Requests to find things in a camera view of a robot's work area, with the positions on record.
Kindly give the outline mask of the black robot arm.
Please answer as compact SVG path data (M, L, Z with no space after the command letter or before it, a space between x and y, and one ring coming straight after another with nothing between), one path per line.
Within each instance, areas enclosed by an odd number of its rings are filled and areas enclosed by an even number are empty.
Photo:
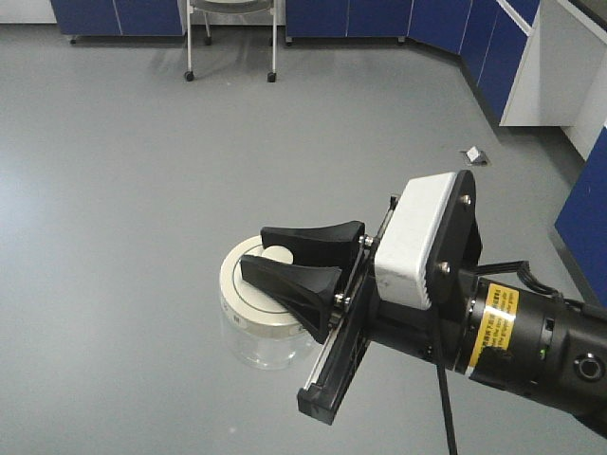
M278 301L323 346L299 410L331 424L368 346L432 363L445 430L446 374L563 410L606 431L606 313L539 282L527 263L479 264L468 180L437 196L405 191L375 236L361 222L265 227L292 264L246 255L245 282Z

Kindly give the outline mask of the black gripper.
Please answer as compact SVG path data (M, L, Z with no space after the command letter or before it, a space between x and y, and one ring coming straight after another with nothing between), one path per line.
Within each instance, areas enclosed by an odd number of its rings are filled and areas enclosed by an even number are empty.
M330 336L342 274L337 266L351 266L357 258L359 238L365 233L361 221L329 227L262 227L263 247L285 247L294 264L252 255L240 260L243 280L278 301L317 343L324 344L313 373L298 392L298 407L327 425L334 422L372 341L435 365L444 419L446 424L452 422L446 371L454 368L462 350L474 262L464 262L450 298L438 307L422 311L382 300L374 258L398 199L393 199L369 252L357 267L353 300Z

